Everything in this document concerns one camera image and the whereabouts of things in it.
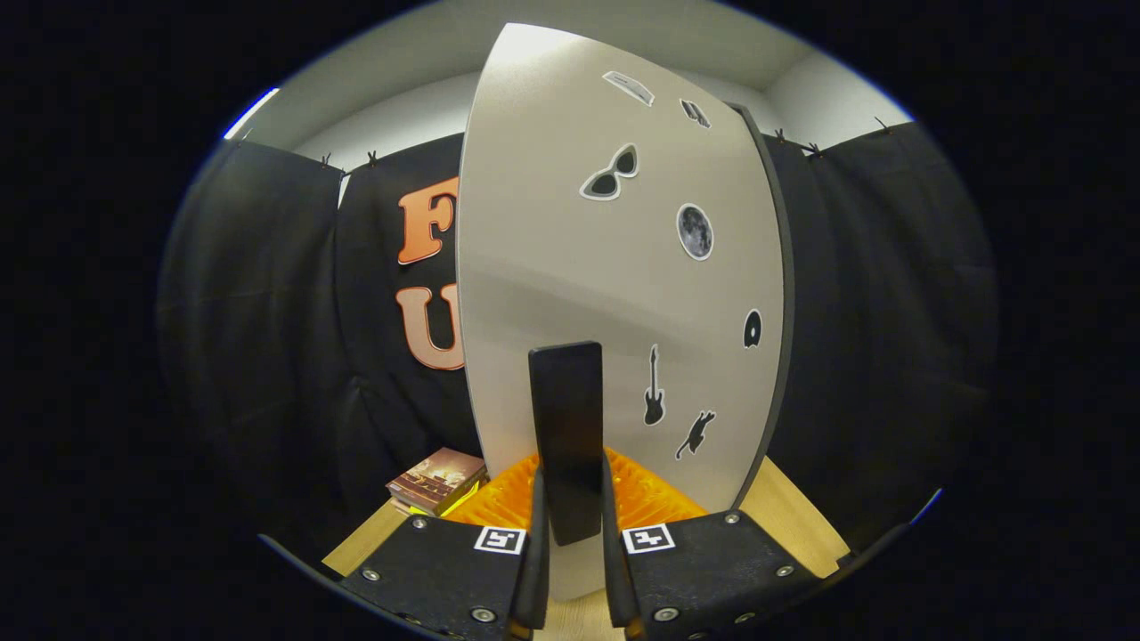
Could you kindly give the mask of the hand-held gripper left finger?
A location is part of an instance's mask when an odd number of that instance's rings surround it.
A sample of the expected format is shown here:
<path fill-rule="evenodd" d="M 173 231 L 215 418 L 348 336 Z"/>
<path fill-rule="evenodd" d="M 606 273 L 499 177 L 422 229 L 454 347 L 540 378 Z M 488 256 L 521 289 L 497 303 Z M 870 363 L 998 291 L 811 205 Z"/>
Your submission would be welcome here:
<path fill-rule="evenodd" d="M 430 640 L 529 640 L 546 620 L 547 532 L 531 454 L 450 514 L 404 518 L 337 587 Z"/>

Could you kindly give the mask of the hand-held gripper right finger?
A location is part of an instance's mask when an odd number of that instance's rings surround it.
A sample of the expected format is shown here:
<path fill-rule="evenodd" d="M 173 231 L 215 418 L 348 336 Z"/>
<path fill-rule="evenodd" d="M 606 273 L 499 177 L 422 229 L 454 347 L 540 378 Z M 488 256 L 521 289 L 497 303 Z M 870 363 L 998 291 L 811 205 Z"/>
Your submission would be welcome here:
<path fill-rule="evenodd" d="M 740 508 L 684 514 L 671 488 L 604 451 L 604 589 L 627 640 L 744 640 L 824 575 Z"/>

